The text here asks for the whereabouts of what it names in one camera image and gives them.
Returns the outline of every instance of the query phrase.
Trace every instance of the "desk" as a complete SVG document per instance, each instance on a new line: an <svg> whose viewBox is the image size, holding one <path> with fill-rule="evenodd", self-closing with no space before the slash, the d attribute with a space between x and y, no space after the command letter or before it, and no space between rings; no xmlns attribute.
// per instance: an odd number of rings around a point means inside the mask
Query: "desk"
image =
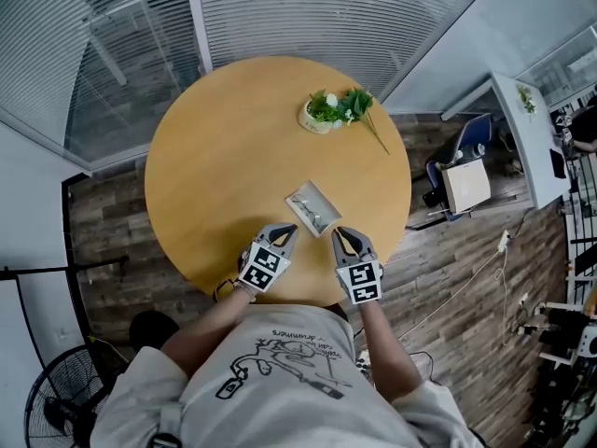
<svg viewBox="0 0 597 448"><path fill-rule="evenodd" d="M536 115L530 115L522 106L518 93L519 85L531 90L531 97L536 105ZM549 151L553 150L562 155L562 150L554 144L551 118L539 89L492 73L490 79L453 105L441 115L441 118L446 120L464 111L490 90L495 92L504 111L521 157L531 198L535 207L540 209L570 190L570 179L567 172L565 179L560 179L553 173Z"/></svg>
<svg viewBox="0 0 597 448"><path fill-rule="evenodd" d="M361 123L320 135L302 129L309 93L358 86L337 70L291 57L243 60L201 78L170 107L151 143L147 211L166 255L211 294L236 278L241 252L266 224L293 222L292 265L260 301L330 305L345 298L330 232L313 238L285 203L311 179L368 235L386 262L410 208L410 168L396 126L374 101L383 147Z"/></svg>

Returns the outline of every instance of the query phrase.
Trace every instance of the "blue chair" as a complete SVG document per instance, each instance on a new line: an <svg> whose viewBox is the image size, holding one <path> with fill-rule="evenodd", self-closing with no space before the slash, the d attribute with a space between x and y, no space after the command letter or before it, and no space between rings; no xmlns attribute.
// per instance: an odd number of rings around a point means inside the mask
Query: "blue chair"
<svg viewBox="0 0 597 448"><path fill-rule="evenodd" d="M439 205L444 212L438 219L426 222L411 229L421 231L447 220L456 220L462 216L461 214L454 214L449 209L444 179L441 172L437 169L436 163L445 165L455 164L458 158L459 149L479 144L487 145L491 140L492 116L490 114L481 115L470 120L459 133L446 141L435 153L433 153L433 155L431 155L425 163L425 170L432 189L423 196L423 200L428 207ZM420 176L414 178L413 182L420 178Z"/></svg>

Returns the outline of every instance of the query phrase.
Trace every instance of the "black fan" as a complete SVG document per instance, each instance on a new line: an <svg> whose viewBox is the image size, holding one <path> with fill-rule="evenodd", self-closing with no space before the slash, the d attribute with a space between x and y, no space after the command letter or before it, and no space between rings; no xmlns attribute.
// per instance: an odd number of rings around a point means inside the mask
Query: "black fan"
<svg viewBox="0 0 597 448"><path fill-rule="evenodd" d="M95 419L116 379L109 378L105 385L85 345L52 360L27 399L27 447L89 447Z"/></svg>

